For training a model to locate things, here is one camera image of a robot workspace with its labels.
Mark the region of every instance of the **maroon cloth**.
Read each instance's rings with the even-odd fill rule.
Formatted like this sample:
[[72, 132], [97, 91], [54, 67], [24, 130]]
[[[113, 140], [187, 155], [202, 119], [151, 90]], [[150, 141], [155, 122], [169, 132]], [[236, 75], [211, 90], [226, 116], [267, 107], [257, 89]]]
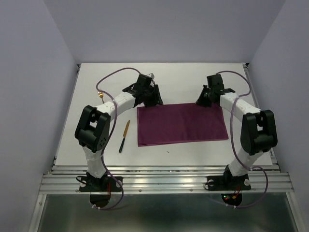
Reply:
[[138, 146], [228, 139], [220, 106], [194, 103], [137, 108]]

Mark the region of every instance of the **folded cloth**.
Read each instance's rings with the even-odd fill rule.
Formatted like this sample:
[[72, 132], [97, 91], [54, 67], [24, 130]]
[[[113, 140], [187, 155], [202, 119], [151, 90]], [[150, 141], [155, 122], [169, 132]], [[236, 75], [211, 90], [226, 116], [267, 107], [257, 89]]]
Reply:
[[222, 108], [194, 103], [137, 108], [138, 146], [228, 139]]

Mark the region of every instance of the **purple cable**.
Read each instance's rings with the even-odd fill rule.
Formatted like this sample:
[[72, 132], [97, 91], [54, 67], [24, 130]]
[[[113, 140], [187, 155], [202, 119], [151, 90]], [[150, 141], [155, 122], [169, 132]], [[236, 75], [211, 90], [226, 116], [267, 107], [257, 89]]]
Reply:
[[[250, 167], [247, 167], [245, 164], [243, 164], [243, 163], [241, 162], [241, 160], [240, 160], [239, 157], [237, 156], [237, 153], [236, 153], [236, 150], [235, 150], [234, 137], [233, 137], [233, 115], [234, 115], [234, 110], [235, 110], [236, 103], [237, 103], [238, 99], [239, 99], [240, 97], [248, 96], [248, 95], [251, 93], [252, 88], [251, 88], [251, 85], [250, 85], [249, 81], [248, 81], [243, 75], [241, 75], [241, 74], [238, 73], [238, 72], [234, 72], [234, 71], [220, 71], [220, 72], [217, 72], [217, 74], [221, 74], [221, 73], [225, 73], [225, 72], [226, 72], [226, 73], [234, 73], [234, 74], [240, 76], [242, 79], [244, 79], [244, 80], [247, 82], [247, 84], [248, 84], [248, 86], [249, 86], [249, 92], [248, 92], [248, 93], [245, 93], [245, 94], [239, 95], [239, 97], [236, 98], [235, 101], [234, 101], [234, 103], [233, 103], [233, 106], [232, 106], [232, 109], [231, 109], [231, 117], [230, 117], [230, 134], [231, 134], [230, 137], [231, 137], [232, 150], [233, 150], [233, 153], [234, 153], [235, 158], [237, 159], [237, 161], [238, 161], [245, 169], [250, 170]], [[264, 170], [261, 166], [253, 166], [252, 169], [253, 169], [253, 168], [258, 168], [258, 169], [260, 169], [260, 170], [264, 173], [264, 175], [265, 175], [265, 178], [266, 178], [266, 186], [265, 186], [265, 190], [264, 190], [264, 192], [263, 192], [263, 195], [260, 197], [259, 200], [255, 201], [255, 202], [253, 202], [252, 204], [249, 204], [249, 205], [245, 205], [245, 206], [232, 206], [232, 205], [226, 204], [226, 206], [230, 206], [230, 207], [233, 207], [233, 208], [236, 208], [236, 209], [244, 209], [244, 208], [248, 208], [248, 207], [251, 207], [251, 206], [254, 206], [254, 205], [258, 204], [258, 203], [261, 202], [261, 201], [263, 200], [263, 198], [266, 196], [266, 192], [267, 192], [267, 189], [268, 189], [268, 176], [267, 176], [267, 173], [265, 172], [265, 170]]]
[[[115, 126], [116, 126], [117, 115], [118, 115], [118, 108], [117, 108], [116, 102], [114, 101], [114, 97], [113, 97], [111, 94], [109, 94], [108, 92], [99, 89], [98, 86], [99, 86], [99, 84], [100, 84], [103, 80], [105, 80], [106, 78], [108, 78], [108, 77], [114, 75], [114, 74], [117, 73], [117, 72], [120, 72], [120, 71], [126, 70], [126, 69], [135, 70], [135, 71], [137, 71], [137, 72], [140, 74], [140, 71], [138, 71], [137, 69], [129, 68], [129, 67], [128, 67], [128, 68], [122, 68], [122, 69], [119, 69], [119, 70], [117, 70], [117, 71], [114, 71], [113, 73], [111, 73], [111, 74], [109, 74], [109, 75], [103, 77], [101, 80], [99, 80], [99, 82], [98, 82], [97, 85], [96, 85], [97, 91], [98, 91], [98, 92], [105, 93], [107, 96], [109, 96], [110, 99], [112, 100], [112, 102], [114, 103], [114, 106], [115, 106], [114, 123], [113, 123], [113, 125], [112, 125], [111, 133], [110, 133], [110, 135], [108, 136], [107, 144], [108, 144], [109, 140], [111, 139], [112, 133], [114, 132], [114, 129], [115, 129]], [[92, 207], [94, 207], [95, 209], [98, 209], [98, 210], [109, 210], [109, 209], [112, 209], [112, 208], [116, 207], [116, 206], [122, 201], [122, 199], [123, 199], [123, 197], [124, 197], [124, 188], [123, 188], [122, 184], [116, 179], [116, 177], [113, 176], [113, 174], [111, 174], [111, 172], [110, 172], [110, 171], [108, 170], [108, 168], [106, 167], [105, 162], [104, 162], [104, 149], [102, 150], [102, 153], [101, 153], [101, 161], [102, 161], [102, 165], [103, 165], [103, 167], [105, 168], [107, 174], [109, 174], [109, 175], [111, 176], [111, 178], [120, 186], [120, 188], [121, 188], [121, 197], [120, 197], [120, 199], [119, 199], [114, 205], [112, 205], [111, 207], [99, 208], [99, 207], [96, 207], [94, 204], [91, 204], [91, 205], [92, 205]]]

